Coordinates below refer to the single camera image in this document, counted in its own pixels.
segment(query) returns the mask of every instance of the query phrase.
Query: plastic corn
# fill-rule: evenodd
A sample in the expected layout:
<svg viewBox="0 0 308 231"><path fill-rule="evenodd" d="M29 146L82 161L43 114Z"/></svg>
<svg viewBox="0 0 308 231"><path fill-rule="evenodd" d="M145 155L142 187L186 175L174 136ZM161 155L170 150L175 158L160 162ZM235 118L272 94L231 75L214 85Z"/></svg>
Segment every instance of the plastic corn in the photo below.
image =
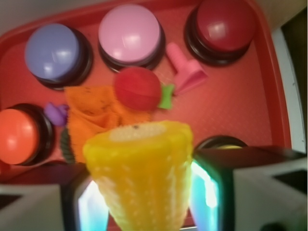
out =
<svg viewBox="0 0 308 231"><path fill-rule="evenodd" d="M89 139L87 168L122 230L179 230L189 206L192 132L153 122L120 127Z"/></svg>

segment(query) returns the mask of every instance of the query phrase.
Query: purple button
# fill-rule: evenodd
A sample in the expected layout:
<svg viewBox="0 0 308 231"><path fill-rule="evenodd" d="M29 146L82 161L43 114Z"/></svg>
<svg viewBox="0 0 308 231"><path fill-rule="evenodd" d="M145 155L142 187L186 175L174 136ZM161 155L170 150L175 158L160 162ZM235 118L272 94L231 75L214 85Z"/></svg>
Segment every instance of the purple button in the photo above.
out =
<svg viewBox="0 0 308 231"><path fill-rule="evenodd" d="M61 24L50 24L36 30L26 45L25 60L35 76L61 81L77 64L80 53L78 39Z"/></svg>
<svg viewBox="0 0 308 231"><path fill-rule="evenodd" d="M127 4L109 11L99 26L99 42L113 59L139 62L155 52L160 41L160 25L146 8Z"/></svg>

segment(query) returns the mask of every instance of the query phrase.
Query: toy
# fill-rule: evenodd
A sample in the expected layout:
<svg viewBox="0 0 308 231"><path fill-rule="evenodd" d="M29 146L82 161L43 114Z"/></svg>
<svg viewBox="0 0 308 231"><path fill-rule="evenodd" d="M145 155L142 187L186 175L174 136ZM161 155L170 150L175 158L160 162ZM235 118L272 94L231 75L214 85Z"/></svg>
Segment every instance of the toy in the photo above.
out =
<svg viewBox="0 0 308 231"><path fill-rule="evenodd" d="M126 107L138 111L157 108L162 91L158 77L142 67L128 67L119 72L114 81L115 95Z"/></svg>
<svg viewBox="0 0 308 231"><path fill-rule="evenodd" d="M153 69L164 55L164 31L143 6L113 8L102 19L98 35L101 57L114 71L128 66Z"/></svg>
<svg viewBox="0 0 308 231"><path fill-rule="evenodd" d="M157 106L162 109L171 109L172 108L172 94L174 90L173 84L162 85L162 98Z"/></svg>
<svg viewBox="0 0 308 231"><path fill-rule="evenodd" d="M56 90L80 84L92 60L86 38L62 24L39 28L26 44L25 62L29 71L41 84Z"/></svg>
<svg viewBox="0 0 308 231"><path fill-rule="evenodd" d="M175 121L125 126L84 146L86 165L122 230L179 230L188 210L192 131Z"/></svg>
<svg viewBox="0 0 308 231"><path fill-rule="evenodd" d="M68 106L65 104L56 107L53 103L49 102L45 106L44 113L53 125L63 127L67 122L67 110Z"/></svg>
<svg viewBox="0 0 308 231"><path fill-rule="evenodd" d="M195 59L188 61L177 44L167 45L167 55L178 72L174 77L175 95L183 94L206 80L207 75L199 62Z"/></svg>
<svg viewBox="0 0 308 231"><path fill-rule="evenodd" d="M254 12L241 0L204 0L185 26L185 42L200 61L227 65L241 58L256 30Z"/></svg>
<svg viewBox="0 0 308 231"><path fill-rule="evenodd" d="M54 132L38 106L22 103L0 112L0 160L34 165L51 153Z"/></svg>

